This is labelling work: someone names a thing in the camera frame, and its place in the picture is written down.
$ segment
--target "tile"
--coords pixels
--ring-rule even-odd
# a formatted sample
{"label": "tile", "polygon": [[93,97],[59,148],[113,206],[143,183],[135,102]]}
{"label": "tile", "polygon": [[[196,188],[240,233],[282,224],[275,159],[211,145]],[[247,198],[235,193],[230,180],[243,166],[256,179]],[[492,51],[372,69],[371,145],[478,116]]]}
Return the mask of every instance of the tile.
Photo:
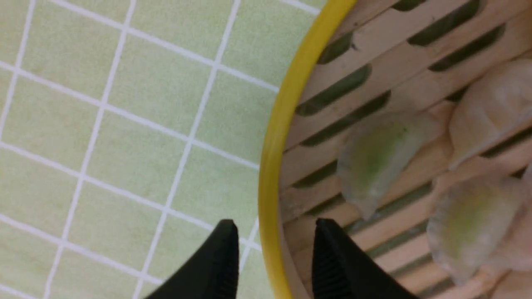
{"label": "tile", "polygon": [[0,1],[0,60],[15,64],[19,52],[26,15],[28,0]]}
{"label": "tile", "polygon": [[119,36],[118,29],[39,0],[22,67],[99,99]]}
{"label": "tile", "polygon": [[257,216],[258,176],[254,169],[193,147],[172,206],[212,225],[234,219],[239,234],[247,237]]}
{"label": "tile", "polygon": [[317,9],[321,9],[327,4],[328,0],[300,0],[303,3],[309,4],[310,6],[316,7]]}
{"label": "tile", "polygon": [[5,293],[2,290],[0,290],[0,298],[2,299],[20,299],[20,297],[11,295],[9,293]]}
{"label": "tile", "polygon": [[0,109],[4,108],[5,100],[7,98],[7,90],[9,89],[12,76],[12,72],[0,69]]}
{"label": "tile", "polygon": [[167,279],[198,250],[210,231],[168,215],[148,273]]}
{"label": "tile", "polygon": [[19,78],[3,141],[80,170],[98,108]]}
{"label": "tile", "polygon": [[211,68],[129,36],[109,102],[189,134]]}
{"label": "tile", "polygon": [[0,149],[0,211],[61,236],[77,179]]}
{"label": "tile", "polygon": [[281,1],[242,0],[222,63],[280,86],[314,18]]}
{"label": "tile", "polygon": [[138,0],[131,26],[214,59],[233,0]]}
{"label": "tile", "polygon": [[238,282],[237,299],[248,298],[275,299],[262,254],[254,249],[250,251]]}
{"label": "tile", "polygon": [[0,284],[42,297],[57,246],[4,223],[0,240]]}
{"label": "tile", "polygon": [[130,0],[67,0],[120,23],[126,20]]}
{"label": "tile", "polygon": [[131,299],[137,278],[65,250],[52,283],[50,299]]}
{"label": "tile", "polygon": [[142,290],[140,291],[140,298],[146,298],[148,295],[150,295],[153,291],[155,291],[159,286],[154,285],[153,283],[149,283],[145,281],[142,285]]}
{"label": "tile", "polygon": [[69,240],[142,270],[160,217],[158,210],[85,183]]}
{"label": "tile", "polygon": [[219,72],[196,138],[258,163],[275,93]]}
{"label": "tile", "polygon": [[105,112],[88,174],[164,204],[184,142]]}

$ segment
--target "dumpling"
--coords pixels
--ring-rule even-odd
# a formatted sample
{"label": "dumpling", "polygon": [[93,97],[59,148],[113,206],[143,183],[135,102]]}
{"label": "dumpling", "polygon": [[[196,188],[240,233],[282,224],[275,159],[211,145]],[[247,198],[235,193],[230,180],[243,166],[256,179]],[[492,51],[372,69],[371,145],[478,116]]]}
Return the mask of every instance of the dumpling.
{"label": "dumpling", "polygon": [[451,116],[454,153],[449,169],[456,169],[531,117],[532,60],[495,67],[469,87]]}
{"label": "dumpling", "polygon": [[492,299],[532,298],[532,273],[512,272],[495,288]]}
{"label": "dumpling", "polygon": [[[532,165],[523,175],[523,181],[532,190]],[[503,269],[532,271],[532,196],[488,263]]]}
{"label": "dumpling", "polygon": [[370,218],[416,152],[442,131],[436,120],[417,112],[386,113],[355,126],[338,158],[344,198]]}
{"label": "dumpling", "polygon": [[526,184],[512,177],[478,176],[455,184],[429,219],[434,261],[464,284],[497,249],[529,198]]}

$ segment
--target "tiled surface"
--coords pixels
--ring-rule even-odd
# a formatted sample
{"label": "tiled surface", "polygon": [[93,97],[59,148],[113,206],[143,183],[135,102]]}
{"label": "tiled surface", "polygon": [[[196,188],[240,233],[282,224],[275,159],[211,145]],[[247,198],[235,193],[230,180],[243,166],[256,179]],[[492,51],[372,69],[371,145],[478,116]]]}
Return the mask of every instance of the tiled surface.
{"label": "tiled surface", "polygon": [[106,112],[88,174],[164,203],[184,145],[182,140]]}
{"label": "tiled surface", "polygon": [[242,1],[223,63],[280,85],[314,17],[280,1]]}
{"label": "tiled surface", "polygon": [[196,138],[258,163],[275,96],[270,90],[219,73]]}
{"label": "tiled surface", "polygon": [[138,0],[131,26],[213,59],[233,0]]}
{"label": "tiled surface", "polygon": [[28,1],[2,0],[0,5],[0,60],[13,64],[22,40]]}
{"label": "tiled surface", "polygon": [[116,29],[39,0],[22,66],[45,79],[100,98],[119,34]]}
{"label": "tiled surface", "polygon": [[169,277],[201,246],[208,235],[209,232],[204,228],[168,216],[148,273],[161,279]]}
{"label": "tiled surface", "polygon": [[290,1],[0,1],[0,298],[142,298],[231,218],[272,299],[262,139],[324,3]]}
{"label": "tiled surface", "polygon": [[193,147],[172,207],[212,225],[234,219],[239,233],[248,236],[257,215],[256,201],[249,198],[257,198],[258,179],[255,169]]}
{"label": "tiled surface", "polygon": [[0,239],[0,283],[41,297],[57,246],[4,223]]}
{"label": "tiled surface", "polygon": [[237,299],[273,298],[264,260],[258,251],[251,251],[240,274]]}
{"label": "tiled surface", "polygon": [[129,299],[137,279],[66,250],[52,285],[52,299]]}

